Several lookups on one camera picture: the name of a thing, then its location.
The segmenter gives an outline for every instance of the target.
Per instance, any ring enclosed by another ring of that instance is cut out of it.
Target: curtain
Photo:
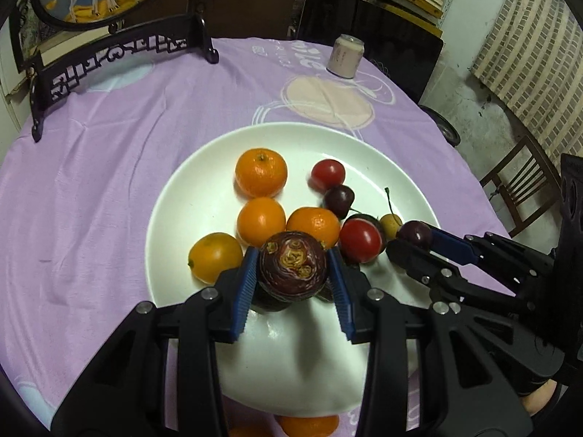
[[[583,155],[582,44],[564,0],[506,0],[472,67],[557,167]]]

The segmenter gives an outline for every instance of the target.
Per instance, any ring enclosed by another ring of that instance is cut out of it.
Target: fruit stem
[[[395,215],[395,213],[393,212],[393,206],[391,204],[391,191],[389,191],[388,187],[385,187],[385,192],[387,193],[387,200],[389,201],[389,209],[391,210],[391,214],[393,215],[393,217],[397,219],[397,223],[399,224],[399,226],[402,227],[403,222],[401,222],[399,216]]]

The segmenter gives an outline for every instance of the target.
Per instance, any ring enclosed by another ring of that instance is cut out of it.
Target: plate
[[[346,168],[345,184],[356,194],[354,208],[381,217],[393,210],[404,221],[439,226],[413,181],[379,151],[349,135],[317,125],[269,123],[214,139],[191,155],[160,194],[146,238],[146,275],[156,306],[184,302],[205,287],[193,280],[188,252],[212,232],[235,235],[245,199],[235,193],[234,168],[246,150],[266,147],[287,162],[288,179],[276,199],[289,216],[296,208],[320,204],[307,177],[316,162],[332,158]],[[429,290],[398,272],[386,255],[363,267],[374,287],[400,302],[429,307]],[[410,348],[409,370],[416,367]],[[352,410],[363,395],[368,346],[353,346],[340,331],[333,304],[312,298],[282,312],[249,312],[240,340],[217,344],[223,393],[272,414],[316,417]]]

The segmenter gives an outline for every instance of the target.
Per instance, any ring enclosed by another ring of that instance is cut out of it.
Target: tangerine
[[[286,230],[308,233],[329,249],[340,236],[340,221],[326,208],[301,207],[290,215]]]
[[[226,233],[210,233],[199,239],[188,252],[190,271],[206,284],[216,283],[220,273],[237,268],[242,262],[241,245]]]
[[[255,148],[245,151],[235,166],[235,180],[249,197],[273,197],[287,181],[287,164],[275,151]]]
[[[289,437],[328,437],[338,428],[340,418],[328,417],[278,417],[278,423]]]
[[[270,430],[256,425],[235,427],[228,432],[228,437],[273,437]]]
[[[237,232],[248,245],[261,248],[267,239],[286,229],[283,207],[270,197],[252,198],[237,217]]]

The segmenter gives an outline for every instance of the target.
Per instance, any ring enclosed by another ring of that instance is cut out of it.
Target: table
[[[345,130],[409,174],[442,228],[506,235],[464,160],[368,61],[347,81],[325,70],[325,46],[252,38],[215,47],[217,65],[197,53],[142,53],[93,72],[47,116],[39,144],[28,120],[0,168],[0,363],[47,426],[103,341],[149,299],[146,228],[165,182],[227,131],[274,121]],[[480,271],[463,272],[505,290]],[[272,417],[228,408],[235,423],[276,428]],[[341,416],[334,435],[351,436],[357,416]]]

